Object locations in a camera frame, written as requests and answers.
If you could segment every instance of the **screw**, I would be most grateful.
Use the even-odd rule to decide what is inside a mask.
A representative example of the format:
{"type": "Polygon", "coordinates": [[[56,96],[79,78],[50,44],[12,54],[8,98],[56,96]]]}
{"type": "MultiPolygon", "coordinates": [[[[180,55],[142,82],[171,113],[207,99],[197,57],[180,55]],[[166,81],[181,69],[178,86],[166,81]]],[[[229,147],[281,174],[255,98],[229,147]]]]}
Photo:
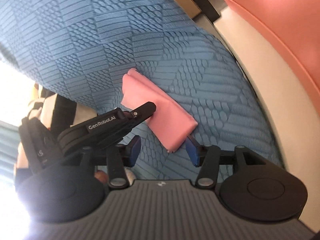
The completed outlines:
{"type": "Polygon", "coordinates": [[[122,187],[127,181],[124,178],[115,178],[110,181],[110,184],[114,187],[122,187]]]}
{"type": "Polygon", "coordinates": [[[202,187],[209,187],[213,184],[213,180],[210,178],[201,178],[198,180],[198,184],[202,187]]]}

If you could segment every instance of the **blue cushion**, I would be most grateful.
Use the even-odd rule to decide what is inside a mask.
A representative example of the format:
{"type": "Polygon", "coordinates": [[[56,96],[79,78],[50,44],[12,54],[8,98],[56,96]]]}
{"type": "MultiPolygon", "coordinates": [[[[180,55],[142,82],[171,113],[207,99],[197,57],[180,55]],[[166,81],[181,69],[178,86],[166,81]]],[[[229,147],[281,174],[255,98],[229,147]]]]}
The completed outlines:
{"type": "MultiPolygon", "coordinates": [[[[44,87],[104,113],[132,67],[199,122],[199,143],[246,145],[280,164],[274,137],[232,55],[173,0],[0,0],[2,60],[44,87]]],[[[143,179],[195,180],[185,147],[168,154],[141,124],[143,179]]],[[[229,176],[222,167],[219,179],[229,176]]]]}

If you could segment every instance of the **gray ribbed plate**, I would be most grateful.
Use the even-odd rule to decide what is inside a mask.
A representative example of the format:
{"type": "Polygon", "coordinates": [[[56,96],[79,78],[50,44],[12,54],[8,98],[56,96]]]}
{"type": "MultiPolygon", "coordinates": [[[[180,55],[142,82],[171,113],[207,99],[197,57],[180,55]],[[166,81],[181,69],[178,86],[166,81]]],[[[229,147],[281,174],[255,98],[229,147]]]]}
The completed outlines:
{"type": "Polygon", "coordinates": [[[112,191],[95,212],[65,224],[31,224],[26,239],[45,240],[307,240],[314,233],[298,220],[252,223],[228,212],[212,191],[188,180],[136,180],[112,191]]]}

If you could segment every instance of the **metal pivot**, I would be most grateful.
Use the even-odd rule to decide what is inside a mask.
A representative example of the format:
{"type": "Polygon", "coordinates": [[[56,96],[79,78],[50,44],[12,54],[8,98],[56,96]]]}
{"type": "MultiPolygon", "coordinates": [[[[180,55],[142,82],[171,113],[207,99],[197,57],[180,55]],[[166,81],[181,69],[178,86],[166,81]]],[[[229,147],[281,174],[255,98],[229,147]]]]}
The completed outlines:
{"type": "Polygon", "coordinates": [[[214,188],[219,173],[220,148],[210,146],[202,164],[201,170],[196,178],[196,187],[201,189],[214,188]]]}
{"type": "Polygon", "coordinates": [[[106,149],[107,166],[109,176],[109,187],[111,189],[123,189],[129,187],[129,181],[125,174],[123,162],[116,146],[108,147],[106,149]]]}

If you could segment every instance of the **sunlight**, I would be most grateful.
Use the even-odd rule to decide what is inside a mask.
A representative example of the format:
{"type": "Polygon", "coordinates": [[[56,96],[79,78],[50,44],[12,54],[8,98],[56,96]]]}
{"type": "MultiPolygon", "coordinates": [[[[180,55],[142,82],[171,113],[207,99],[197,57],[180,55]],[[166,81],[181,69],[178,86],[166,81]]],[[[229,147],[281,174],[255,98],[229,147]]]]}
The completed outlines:
{"type": "Polygon", "coordinates": [[[0,120],[15,126],[27,114],[34,81],[0,62],[0,120]]]}
{"type": "Polygon", "coordinates": [[[29,222],[14,188],[0,183],[0,239],[22,240],[28,233],[29,222]]]}

